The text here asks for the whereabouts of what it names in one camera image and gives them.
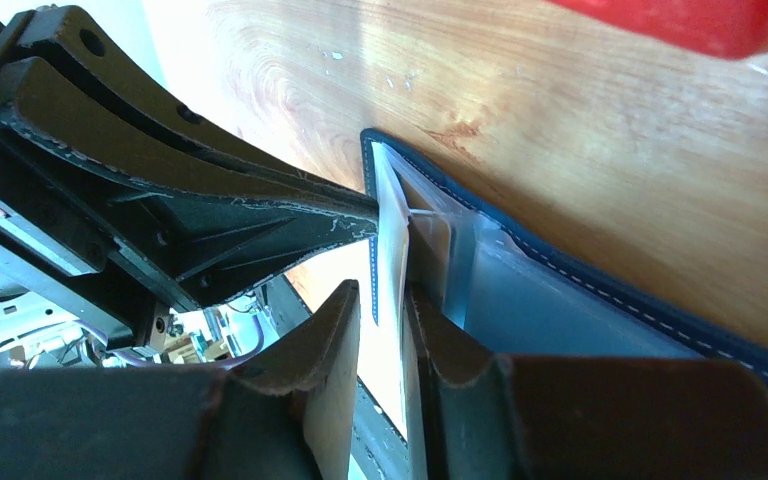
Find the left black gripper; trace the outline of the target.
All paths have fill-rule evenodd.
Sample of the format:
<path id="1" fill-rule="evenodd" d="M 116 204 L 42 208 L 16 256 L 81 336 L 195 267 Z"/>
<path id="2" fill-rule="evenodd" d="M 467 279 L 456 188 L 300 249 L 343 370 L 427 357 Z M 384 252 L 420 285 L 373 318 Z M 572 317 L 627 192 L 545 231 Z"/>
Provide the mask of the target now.
<path id="1" fill-rule="evenodd" d="M 377 202 L 190 109 L 78 6 L 0 22 L 0 301 L 34 292 L 111 348 L 375 235 Z"/>

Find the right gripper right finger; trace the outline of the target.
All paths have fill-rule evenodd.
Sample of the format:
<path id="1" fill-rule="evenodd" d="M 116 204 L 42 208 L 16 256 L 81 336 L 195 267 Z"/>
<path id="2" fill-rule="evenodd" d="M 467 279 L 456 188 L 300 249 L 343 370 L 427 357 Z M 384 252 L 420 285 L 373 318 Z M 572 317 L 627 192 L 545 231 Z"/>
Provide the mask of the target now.
<path id="1" fill-rule="evenodd" d="M 768 479 L 768 392 L 720 360 L 494 353 L 404 291 L 414 479 Z"/>

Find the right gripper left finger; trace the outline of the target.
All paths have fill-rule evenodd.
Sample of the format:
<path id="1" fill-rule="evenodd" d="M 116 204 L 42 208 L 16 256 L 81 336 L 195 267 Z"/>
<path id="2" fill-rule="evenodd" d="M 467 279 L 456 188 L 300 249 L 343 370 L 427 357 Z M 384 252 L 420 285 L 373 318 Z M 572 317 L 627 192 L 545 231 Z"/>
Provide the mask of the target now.
<path id="1" fill-rule="evenodd" d="M 344 479 L 360 291 L 243 364 L 0 369 L 0 479 Z"/>

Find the blue leather card holder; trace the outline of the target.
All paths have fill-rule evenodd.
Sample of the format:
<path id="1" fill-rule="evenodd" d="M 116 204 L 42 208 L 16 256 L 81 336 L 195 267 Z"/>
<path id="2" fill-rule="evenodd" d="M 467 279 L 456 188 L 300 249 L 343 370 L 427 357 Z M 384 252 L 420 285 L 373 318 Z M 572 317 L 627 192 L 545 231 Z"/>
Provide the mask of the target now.
<path id="1" fill-rule="evenodd" d="M 367 128 L 360 141 L 366 191 L 379 203 L 369 263 L 381 330 L 396 330 L 408 251 L 427 243 L 433 299 L 495 351 L 710 357 L 768 387 L 767 349 L 572 258 L 395 137 Z"/>

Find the red double plastic bin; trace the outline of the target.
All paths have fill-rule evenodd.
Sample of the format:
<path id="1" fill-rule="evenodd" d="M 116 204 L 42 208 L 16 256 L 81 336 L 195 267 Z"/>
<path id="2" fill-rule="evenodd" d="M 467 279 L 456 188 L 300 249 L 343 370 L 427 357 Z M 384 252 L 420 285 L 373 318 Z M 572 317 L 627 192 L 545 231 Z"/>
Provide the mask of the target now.
<path id="1" fill-rule="evenodd" d="M 727 60 L 768 53 L 768 0 L 562 0 L 558 6 Z"/>

